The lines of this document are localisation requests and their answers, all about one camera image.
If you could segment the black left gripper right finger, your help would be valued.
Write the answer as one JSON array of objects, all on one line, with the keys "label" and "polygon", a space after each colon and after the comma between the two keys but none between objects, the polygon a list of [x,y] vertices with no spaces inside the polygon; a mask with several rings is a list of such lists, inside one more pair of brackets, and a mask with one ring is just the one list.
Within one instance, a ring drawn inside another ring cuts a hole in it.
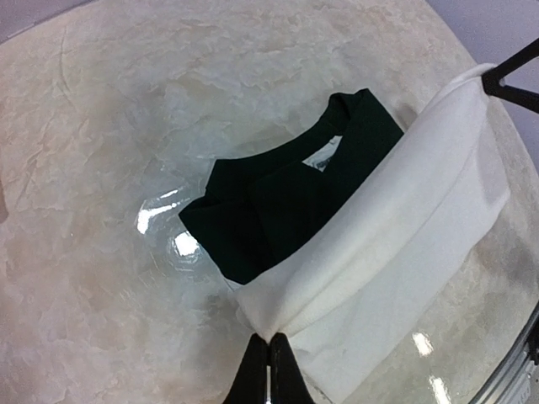
[{"label": "black left gripper right finger", "polygon": [[287,336],[276,333],[269,345],[271,402],[314,404]]}]

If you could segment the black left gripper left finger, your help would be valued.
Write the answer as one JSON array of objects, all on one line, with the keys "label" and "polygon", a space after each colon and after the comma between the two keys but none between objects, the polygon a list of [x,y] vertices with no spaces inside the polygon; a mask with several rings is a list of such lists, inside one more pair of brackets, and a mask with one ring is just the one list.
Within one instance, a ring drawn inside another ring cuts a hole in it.
[{"label": "black left gripper left finger", "polygon": [[269,350],[258,334],[250,337],[225,404],[271,403]]}]

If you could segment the white garment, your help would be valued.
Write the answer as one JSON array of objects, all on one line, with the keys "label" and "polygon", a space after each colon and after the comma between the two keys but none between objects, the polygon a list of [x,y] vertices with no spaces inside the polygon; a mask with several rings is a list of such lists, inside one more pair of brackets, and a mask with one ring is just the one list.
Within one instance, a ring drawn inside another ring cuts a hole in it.
[{"label": "white garment", "polygon": [[442,88],[303,247],[235,297],[262,338],[342,403],[412,330],[510,197],[482,64]]}]

